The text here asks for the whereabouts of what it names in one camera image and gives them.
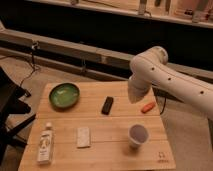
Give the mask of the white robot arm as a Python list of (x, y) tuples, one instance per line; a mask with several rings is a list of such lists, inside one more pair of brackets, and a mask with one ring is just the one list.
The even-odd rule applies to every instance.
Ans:
[(213, 121), (213, 84), (187, 76), (166, 66), (168, 53), (154, 46), (130, 61), (132, 75), (128, 80), (131, 103), (144, 98), (154, 84), (179, 100), (197, 108)]

